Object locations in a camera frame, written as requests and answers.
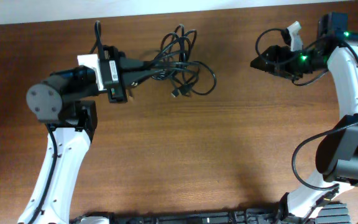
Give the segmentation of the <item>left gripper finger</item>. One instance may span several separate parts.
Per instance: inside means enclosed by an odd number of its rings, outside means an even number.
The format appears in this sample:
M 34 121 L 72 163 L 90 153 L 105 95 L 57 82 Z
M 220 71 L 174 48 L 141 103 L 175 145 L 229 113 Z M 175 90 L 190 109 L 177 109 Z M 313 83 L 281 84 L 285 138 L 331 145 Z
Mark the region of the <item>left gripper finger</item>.
M 125 72 L 122 74 L 122 83 L 125 88 L 135 88 L 141 83 L 145 82 L 147 79 L 158 75 L 161 72 L 162 69 Z
M 150 66 L 150 61 L 121 57 L 119 66 L 122 70 L 146 70 Z

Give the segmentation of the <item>black USB cable blue plug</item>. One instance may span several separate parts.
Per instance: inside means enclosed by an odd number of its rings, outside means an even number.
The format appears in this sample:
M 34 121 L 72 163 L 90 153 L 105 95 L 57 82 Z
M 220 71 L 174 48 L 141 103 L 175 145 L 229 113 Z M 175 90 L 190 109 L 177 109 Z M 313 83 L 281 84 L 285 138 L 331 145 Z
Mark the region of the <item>black USB cable blue plug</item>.
M 186 31 L 183 24 L 179 24 L 173 32 L 163 37 L 157 55 L 151 61 L 150 68 L 162 69 L 154 80 L 173 80 L 178 74 L 184 75 L 190 55 L 195 45 L 198 32 L 196 29 Z

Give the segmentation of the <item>black cable small plug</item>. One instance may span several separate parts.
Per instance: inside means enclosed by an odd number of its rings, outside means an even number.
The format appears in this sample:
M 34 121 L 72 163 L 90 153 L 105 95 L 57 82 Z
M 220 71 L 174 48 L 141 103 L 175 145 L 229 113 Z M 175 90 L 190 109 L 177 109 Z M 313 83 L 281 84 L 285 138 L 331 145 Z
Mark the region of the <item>black cable small plug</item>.
M 199 95 L 199 96 L 206 96 L 209 95 L 217 85 L 217 77 L 216 74 L 203 62 L 200 61 L 193 61 L 186 63 L 186 73 L 184 75 L 178 74 L 173 80 L 167 79 L 170 81 L 173 90 L 171 92 L 171 95 L 176 98 L 178 96 L 185 96 L 190 97 L 192 93 Z M 207 69 L 209 74 L 212 76 L 213 79 L 213 85 L 212 87 L 205 92 L 196 91 L 194 89 L 194 86 L 199 82 L 200 80 L 200 73 L 201 68 Z M 158 70 L 154 68 L 147 68 L 146 70 Z M 130 70 L 129 72 L 136 72 L 136 71 L 142 71 L 142 70 Z

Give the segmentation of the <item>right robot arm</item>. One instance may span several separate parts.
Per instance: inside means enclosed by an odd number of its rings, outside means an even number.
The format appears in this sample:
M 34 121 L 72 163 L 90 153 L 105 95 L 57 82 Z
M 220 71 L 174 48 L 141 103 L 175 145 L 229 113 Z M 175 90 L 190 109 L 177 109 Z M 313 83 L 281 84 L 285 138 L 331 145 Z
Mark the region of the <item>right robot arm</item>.
M 330 73 L 339 104 L 339 122 L 315 136 L 316 168 L 280 199 L 276 210 L 247 209 L 246 223 L 350 223 L 348 207 L 335 198 L 358 187 L 358 33 L 345 13 L 325 14 L 316 40 L 304 46 L 298 22 L 281 29 L 284 46 L 259 52 L 251 67 L 304 86 L 303 77 Z

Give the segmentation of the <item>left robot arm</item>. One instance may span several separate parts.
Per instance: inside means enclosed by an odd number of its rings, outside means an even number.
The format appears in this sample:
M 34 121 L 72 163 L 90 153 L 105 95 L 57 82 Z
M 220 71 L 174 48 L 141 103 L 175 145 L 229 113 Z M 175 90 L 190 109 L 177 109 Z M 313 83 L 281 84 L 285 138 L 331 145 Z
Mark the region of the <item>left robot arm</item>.
M 153 61 L 127 58 L 114 46 L 77 56 L 78 66 L 53 72 L 29 88 L 26 101 L 46 125 L 47 149 L 34 191 L 18 223 L 68 223 L 81 163 L 98 125 L 96 103 L 107 94 L 110 103 L 126 103 L 130 88 L 155 72 Z

